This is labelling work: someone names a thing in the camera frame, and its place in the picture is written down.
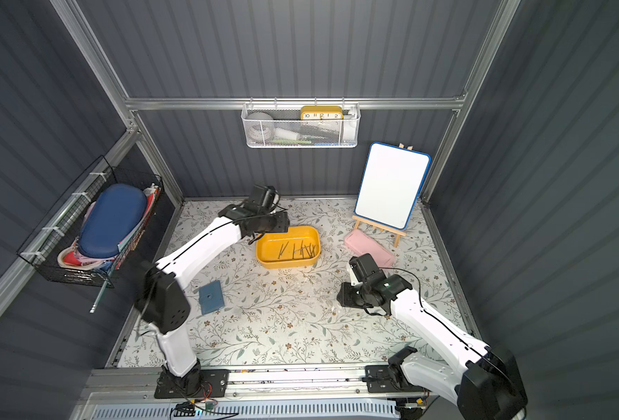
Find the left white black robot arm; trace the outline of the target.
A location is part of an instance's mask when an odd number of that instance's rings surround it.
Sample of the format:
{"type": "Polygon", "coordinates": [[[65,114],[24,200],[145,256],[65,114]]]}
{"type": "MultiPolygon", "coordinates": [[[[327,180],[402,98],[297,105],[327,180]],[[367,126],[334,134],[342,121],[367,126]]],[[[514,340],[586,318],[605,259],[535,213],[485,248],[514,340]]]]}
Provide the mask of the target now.
{"type": "Polygon", "coordinates": [[[155,333],[165,367],[184,378],[199,365],[192,350],[186,322],[190,302],[188,286],[222,251],[250,236],[254,241],[268,233],[286,233],[288,210],[242,202],[229,205],[202,232],[153,264],[142,264],[141,295],[134,303],[140,320],[155,333]]]}

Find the yellow plastic storage box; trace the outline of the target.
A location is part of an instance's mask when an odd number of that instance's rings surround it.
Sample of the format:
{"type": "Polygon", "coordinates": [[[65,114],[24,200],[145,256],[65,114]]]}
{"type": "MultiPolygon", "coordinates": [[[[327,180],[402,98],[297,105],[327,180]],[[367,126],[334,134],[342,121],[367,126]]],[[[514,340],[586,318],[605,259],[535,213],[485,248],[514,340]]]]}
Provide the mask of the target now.
{"type": "Polygon", "coordinates": [[[290,227],[287,233],[268,233],[262,236],[256,244],[256,257],[262,266],[269,270],[290,269],[298,267],[313,266],[321,254],[321,244],[318,231],[310,226],[290,227]],[[281,245],[288,242],[288,248],[281,258],[278,260],[281,245]],[[317,255],[314,258],[302,257],[294,258],[294,248],[297,248],[300,242],[304,242],[309,247],[311,244],[317,245],[317,255]]]}

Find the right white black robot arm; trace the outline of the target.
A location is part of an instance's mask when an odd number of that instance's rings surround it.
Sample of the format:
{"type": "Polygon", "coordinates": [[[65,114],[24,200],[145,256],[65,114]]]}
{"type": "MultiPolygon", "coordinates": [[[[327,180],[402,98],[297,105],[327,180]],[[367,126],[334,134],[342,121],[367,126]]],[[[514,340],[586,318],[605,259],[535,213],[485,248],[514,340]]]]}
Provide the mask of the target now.
{"type": "Polygon", "coordinates": [[[393,382],[425,388],[455,404],[464,419],[525,419],[528,397],[517,362],[507,350],[492,348],[452,325],[398,275],[366,285],[342,283],[337,301],[345,308],[388,315],[402,322],[444,360],[418,356],[408,348],[389,359],[393,382]]]}

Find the pink pencil case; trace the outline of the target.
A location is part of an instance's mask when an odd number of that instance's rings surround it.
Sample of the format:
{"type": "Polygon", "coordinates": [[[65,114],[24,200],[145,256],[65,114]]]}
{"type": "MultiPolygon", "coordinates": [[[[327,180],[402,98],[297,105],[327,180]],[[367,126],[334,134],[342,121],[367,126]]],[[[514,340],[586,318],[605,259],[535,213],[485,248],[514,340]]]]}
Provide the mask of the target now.
{"type": "Polygon", "coordinates": [[[379,267],[393,267],[395,264],[396,257],[391,251],[359,229],[349,233],[344,239],[344,244],[355,257],[369,254],[379,267]]]}

